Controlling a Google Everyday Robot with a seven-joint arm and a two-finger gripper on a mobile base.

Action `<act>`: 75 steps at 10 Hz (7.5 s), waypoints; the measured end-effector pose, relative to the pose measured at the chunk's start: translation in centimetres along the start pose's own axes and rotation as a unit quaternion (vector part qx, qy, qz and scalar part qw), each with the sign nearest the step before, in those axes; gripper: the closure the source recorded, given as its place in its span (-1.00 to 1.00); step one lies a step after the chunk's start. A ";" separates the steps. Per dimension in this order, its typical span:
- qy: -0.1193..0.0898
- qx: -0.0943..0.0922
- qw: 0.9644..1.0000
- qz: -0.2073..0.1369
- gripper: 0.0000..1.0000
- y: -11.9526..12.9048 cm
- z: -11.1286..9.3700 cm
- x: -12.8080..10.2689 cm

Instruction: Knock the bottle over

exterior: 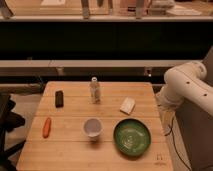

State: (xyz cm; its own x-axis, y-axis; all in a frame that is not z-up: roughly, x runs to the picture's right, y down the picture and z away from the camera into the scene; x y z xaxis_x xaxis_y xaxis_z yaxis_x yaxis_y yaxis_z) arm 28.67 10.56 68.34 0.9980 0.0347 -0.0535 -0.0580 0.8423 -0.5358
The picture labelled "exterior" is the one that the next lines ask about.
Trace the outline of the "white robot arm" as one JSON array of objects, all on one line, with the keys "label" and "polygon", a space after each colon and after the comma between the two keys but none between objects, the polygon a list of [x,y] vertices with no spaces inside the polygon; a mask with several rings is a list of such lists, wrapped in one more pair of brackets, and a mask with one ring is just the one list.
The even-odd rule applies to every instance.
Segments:
[{"label": "white robot arm", "polygon": [[213,87],[204,82],[207,69],[202,62],[192,61],[168,69],[165,84],[157,93],[160,105],[179,107],[188,99],[213,116]]}]

